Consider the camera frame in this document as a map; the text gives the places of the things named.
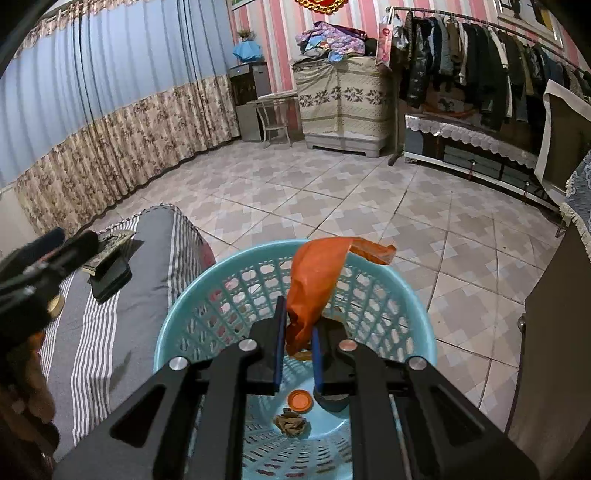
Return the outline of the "orange plastic bag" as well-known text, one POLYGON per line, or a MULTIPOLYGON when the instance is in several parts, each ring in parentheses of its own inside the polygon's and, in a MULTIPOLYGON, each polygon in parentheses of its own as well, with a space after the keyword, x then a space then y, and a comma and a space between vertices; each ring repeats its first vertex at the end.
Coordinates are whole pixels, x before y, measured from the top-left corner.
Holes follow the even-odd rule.
POLYGON ((295 356, 311 343, 312 328, 331 299, 349 253, 377 265, 394 259, 394 245, 380 245, 362 237, 318 238, 294 255, 287 293, 287 354, 295 356))

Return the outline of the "orange bottle cap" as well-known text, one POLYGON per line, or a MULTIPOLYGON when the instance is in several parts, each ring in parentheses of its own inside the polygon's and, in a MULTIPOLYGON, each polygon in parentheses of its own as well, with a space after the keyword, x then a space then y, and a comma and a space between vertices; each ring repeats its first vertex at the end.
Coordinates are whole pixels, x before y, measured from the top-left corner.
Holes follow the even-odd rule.
POLYGON ((287 395, 287 406, 297 413, 306 413, 314 406, 314 399, 307 390, 294 389, 287 395))

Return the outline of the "crumpled brown paper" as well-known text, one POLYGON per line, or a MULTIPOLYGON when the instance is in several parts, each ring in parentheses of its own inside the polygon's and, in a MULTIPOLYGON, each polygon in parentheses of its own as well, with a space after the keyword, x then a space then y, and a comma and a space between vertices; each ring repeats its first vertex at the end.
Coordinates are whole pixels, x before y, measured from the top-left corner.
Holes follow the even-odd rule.
POLYGON ((283 435, 294 438, 304 435, 308 428, 308 421, 300 413, 284 408, 283 412, 273 417, 273 424, 283 435))

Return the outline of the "black patterned wallet pouch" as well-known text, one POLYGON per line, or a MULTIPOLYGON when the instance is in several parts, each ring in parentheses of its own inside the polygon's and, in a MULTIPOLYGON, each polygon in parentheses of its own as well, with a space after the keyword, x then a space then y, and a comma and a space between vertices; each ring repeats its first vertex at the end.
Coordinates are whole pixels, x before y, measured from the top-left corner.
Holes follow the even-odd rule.
POLYGON ((97 253, 81 267, 98 304, 110 299, 131 279, 127 254, 134 236, 135 232, 129 229, 100 233, 97 253))

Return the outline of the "grey striped table cloth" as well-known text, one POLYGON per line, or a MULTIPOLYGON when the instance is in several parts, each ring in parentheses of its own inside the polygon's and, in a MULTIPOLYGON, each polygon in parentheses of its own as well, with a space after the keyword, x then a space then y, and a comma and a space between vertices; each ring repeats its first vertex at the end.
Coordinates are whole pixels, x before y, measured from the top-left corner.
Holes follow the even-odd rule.
POLYGON ((182 291, 214 255, 197 227, 171 204, 149 207, 107 227, 134 231, 125 254, 130 280, 111 298, 93 297, 78 270, 61 285, 65 305, 47 329, 40 357, 56 405, 55 459, 77 443, 152 374, 157 337, 182 291))

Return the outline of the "blue and floral curtain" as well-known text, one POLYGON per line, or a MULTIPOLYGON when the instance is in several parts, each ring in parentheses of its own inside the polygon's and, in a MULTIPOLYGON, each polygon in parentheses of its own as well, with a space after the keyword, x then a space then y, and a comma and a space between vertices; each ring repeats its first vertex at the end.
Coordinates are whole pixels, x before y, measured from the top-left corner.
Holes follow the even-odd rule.
POLYGON ((1 181, 34 232, 78 231, 238 137, 222 1, 72 1, 1 78, 1 181))

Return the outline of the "grey water dispenser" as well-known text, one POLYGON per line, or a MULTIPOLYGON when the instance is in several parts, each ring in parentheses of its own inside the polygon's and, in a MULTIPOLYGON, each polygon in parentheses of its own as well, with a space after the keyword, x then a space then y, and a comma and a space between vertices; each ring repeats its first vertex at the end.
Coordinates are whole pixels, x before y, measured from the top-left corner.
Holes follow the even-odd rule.
POLYGON ((240 64, 228 70, 240 137, 245 142, 263 140, 263 126, 254 102, 271 93, 269 68, 264 61, 240 64))

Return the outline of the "lace covered low bench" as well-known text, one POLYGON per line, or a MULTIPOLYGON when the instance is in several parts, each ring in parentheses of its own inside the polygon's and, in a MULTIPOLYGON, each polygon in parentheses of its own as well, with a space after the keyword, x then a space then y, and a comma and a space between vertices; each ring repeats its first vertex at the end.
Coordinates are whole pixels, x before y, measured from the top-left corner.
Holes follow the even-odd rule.
POLYGON ((526 203, 558 210, 534 173, 537 157, 485 132, 438 117, 408 114, 405 155, 408 160, 456 173, 526 203))

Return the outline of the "blue potted plant cover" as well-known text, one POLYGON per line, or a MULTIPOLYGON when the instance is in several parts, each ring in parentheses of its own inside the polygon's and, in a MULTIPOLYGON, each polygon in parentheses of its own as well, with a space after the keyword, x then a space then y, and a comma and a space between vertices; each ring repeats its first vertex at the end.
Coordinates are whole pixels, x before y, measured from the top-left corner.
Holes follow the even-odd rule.
POLYGON ((256 42, 256 34, 249 28, 238 30, 238 42, 232 49, 232 54, 242 63, 263 61, 263 50, 256 42))

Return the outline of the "pile of colourful clothes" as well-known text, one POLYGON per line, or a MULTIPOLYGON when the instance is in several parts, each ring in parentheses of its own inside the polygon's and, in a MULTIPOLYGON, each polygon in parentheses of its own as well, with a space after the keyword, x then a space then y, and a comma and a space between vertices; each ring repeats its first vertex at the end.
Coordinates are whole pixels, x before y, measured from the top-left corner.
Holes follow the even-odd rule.
POLYGON ((352 56, 374 57, 377 52, 377 40, 365 31, 325 21, 315 22, 311 29, 295 36, 295 42, 301 56, 332 63, 352 56))

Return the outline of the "hanging dark clothes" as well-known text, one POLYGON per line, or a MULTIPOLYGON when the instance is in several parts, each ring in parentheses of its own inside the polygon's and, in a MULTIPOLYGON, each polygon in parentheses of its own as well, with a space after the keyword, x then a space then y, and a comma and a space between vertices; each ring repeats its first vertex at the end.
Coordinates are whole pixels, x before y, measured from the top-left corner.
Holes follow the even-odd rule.
POLYGON ((456 88, 479 112, 481 125, 498 131, 511 121, 535 127, 550 81, 590 98, 588 72, 570 69, 541 45, 492 26, 453 16, 417 17, 410 11, 403 31, 401 98, 414 109, 426 104, 429 90, 456 88))

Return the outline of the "metal clothes rack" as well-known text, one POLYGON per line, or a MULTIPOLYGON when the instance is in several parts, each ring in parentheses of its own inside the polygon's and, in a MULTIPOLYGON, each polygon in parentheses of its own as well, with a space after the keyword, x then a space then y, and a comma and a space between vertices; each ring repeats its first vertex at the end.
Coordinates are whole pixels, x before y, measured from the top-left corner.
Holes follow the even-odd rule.
POLYGON ((554 82, 584 102, 590 74, 509 29, 443 12, 408 11, 393 41, 400 97, 411 110, 452 117, 536 154, 543 94, 554 82))

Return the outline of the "red heart wall decoration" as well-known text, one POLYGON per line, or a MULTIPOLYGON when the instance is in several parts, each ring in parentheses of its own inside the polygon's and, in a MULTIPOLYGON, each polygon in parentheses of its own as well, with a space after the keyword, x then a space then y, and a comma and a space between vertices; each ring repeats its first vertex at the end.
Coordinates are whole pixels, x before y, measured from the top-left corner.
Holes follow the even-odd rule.
POLYGON ((295 0, 298 5, 315 13, 332 15, 348 3, 348 0, 295 0))

